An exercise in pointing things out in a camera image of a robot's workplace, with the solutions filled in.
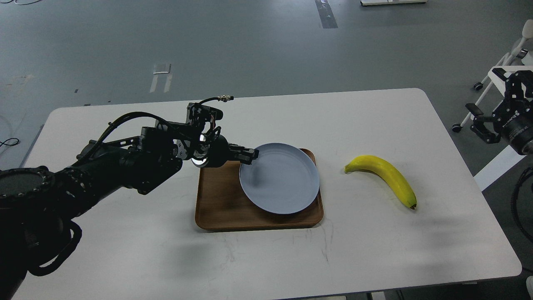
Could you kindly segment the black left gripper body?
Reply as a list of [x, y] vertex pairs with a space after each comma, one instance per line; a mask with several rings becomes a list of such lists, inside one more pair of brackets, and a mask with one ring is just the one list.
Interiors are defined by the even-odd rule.
[[210, 144], [207, 154], [202, 159], [191, 159], [191, 161], [198, 168], [219, 168], [230, 160], [230, 154], [227, 139], [219, 135]]

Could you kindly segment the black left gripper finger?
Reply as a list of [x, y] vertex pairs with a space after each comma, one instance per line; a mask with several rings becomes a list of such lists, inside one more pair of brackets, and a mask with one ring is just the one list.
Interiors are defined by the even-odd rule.
[[228, 161], [237, 161], [243, 165], [251, 165], [259, 157], [259, 149], [246, 148], [237, 144], [228, 144]]

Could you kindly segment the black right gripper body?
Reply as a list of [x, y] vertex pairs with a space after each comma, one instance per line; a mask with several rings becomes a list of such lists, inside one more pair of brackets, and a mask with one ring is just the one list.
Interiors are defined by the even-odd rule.
[[504, 140], [519, 155], [531, 155], [533, 150], [532, 99], [502, 100], [493, 111], [495, 142]]

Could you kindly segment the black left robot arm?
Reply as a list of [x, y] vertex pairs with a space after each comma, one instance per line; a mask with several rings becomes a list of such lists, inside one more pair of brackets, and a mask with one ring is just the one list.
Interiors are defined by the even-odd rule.
[[229, 143], [216, 125], [223, 112], [208, 101], [189, 103], [184, 123], [128, 112], [61, 171], [46, 166], [2, 170], [2, 300], [12, 299], [27, 273], [42, 277], [56, 271], [82, 237], [74, 218], [116, 190], [147, 195], [188, 160], [199, 168], [219, 168], [228, 161], [251, 165], [259, 150]]

